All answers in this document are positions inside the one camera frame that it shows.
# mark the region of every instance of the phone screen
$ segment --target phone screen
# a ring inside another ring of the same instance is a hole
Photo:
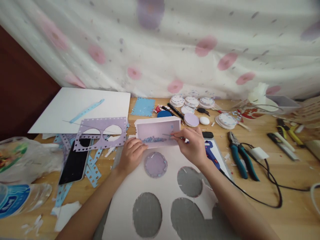
[[[89,147],[90,141],[91,139],[80,139],[80,144],[83,147]],[[88,151],[85,151],[85,152],[73,151],[74,143],[75,141],[72,144],[71,151],[67,158],[66,164],[62,170],[62,174],[59,180],[59,185],[79,181],[84,176],[84,170],[87,163]]]

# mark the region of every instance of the power cord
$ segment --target power cord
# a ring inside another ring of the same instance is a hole
[[[244,144],[244,145],[247,145],[249,146],[250,148],[254,148],[253,145],[251,144],[248,144],[248,143],[241,143],[241,144]],[[308,189],[299,189],[299,188],[293,188],[293,187],[287,187],[287,186],[283,186],[283,185],[279,185],[276,181],[276,179],[274,178],[274,176],[272,175],[272,173],[270,172],[270,166],[268,164],[268,161],[267,159],[264,159],[265,163],[266,163],[266,167],[261,164],[248,150],[246,150],[247,154],[255,161],[257,162],[260,166],[262,166],[265,170],[267,170],[267,178],[270,182],[272,182],[273,184],[276,185],[277,187],[277,190],[278,190],[278,194],[279,194],[279,203],[277,206],[273,206],[273,205],[270,205],[270,204],[267,204],[267,203],[264,203],[262,201],[259,201],[258,199],[250,196],[248,193],[246,193],[244,190],[242,190],[238,185],[236,185],[225,173],[224,171],[222,171],[220,169],[220,172],[236,187],[238,188],[241,192],[243,192],[245,195],[247,195],[249,198],[253,199],[254,201],[258,202],[258,203],[261,203],[263,205],[266,205],[268,207],[271,207],[271,208],[281,208],[282,207],[282,204],[283,204],[283,199],[282,199],[282,194],[281,194],[281,190],[280,190],[280,187],[282,188],[287,188],[287,189],[291,189],[291,190],[295,190],[295,191],[300,191],[300,192],[311,192],[311,199],[312,199],[312,202],[316,208],[316,210],[318,211],[318,213],[320,214],[320,211],[317,207],[317,205],[315,204],[315,200],[314,200],[314,195],[313,195],[313,192],[314,192],[314,189],[315,188],[320,188],[320,183],[316,183],[314,184],[311,188],[308,188]]]

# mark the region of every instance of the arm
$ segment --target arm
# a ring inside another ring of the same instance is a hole
[[[114,193],[126,176],[139,165],[142,153],[147,148],[140,139],[128,139],[124,144],[119,165],[72,216],[56,239],[92,239]]]
[[[189,140],[186,144],[178,137]],[[219,204],[231,225],[243,239],[274,240],[279,239],[268,222],[215,167],[206,156],[204,138],[201,129],[185,128],[174,133],[174,137],[185,157],[193,163],[207,178]]]

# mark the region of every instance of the hand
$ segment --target hand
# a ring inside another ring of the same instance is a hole
[[[202,131],[199,127],[194,129],[184,128],[180,132],[172,133],[172,135],[171,138],[177,141],[181,153],[197,168],[209,161]],[[187,138],[189,143],[185,143],[185,140],[179,137]]]
[[[123,145],[123,150],[117,168],[126,176],[139,165],[143,152],[148,148],[140,139],[129,138]]]

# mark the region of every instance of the stacked paper circles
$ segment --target stacked paper circles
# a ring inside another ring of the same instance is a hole
[[[174,95],[171,99],[170,99],[170,103],[174,106],[174,107],[182,107],[184,104],[184,99],[181,95]]]
[[[209,97],[202,97],[199,100],[199,105],[202,108],[210,109],[210,108],[214,107],[214,100],[212,98],[209,98]]]
[[[199,118],[192,113],[186,113],[184,115],[184,121],[190,127],[196,127],[199,125],[199,122],[200,122]]]
[[[193,114],[194,113],[194,109],[189,107],[189,106],[184,105],[184,106],[181,107],[181,113],[183,115],[185,115],[186,113],[192,113]]]
[[[237,121],[227,113],[221,113],[219,116],[216,116],[215,120],[220,127],[225,129],[234,129],[237,125]]]
[[[187,105],[192,108],[196,108],[199,105],[199,101],[195,97],[189,96],[184,99],[184,105]]]

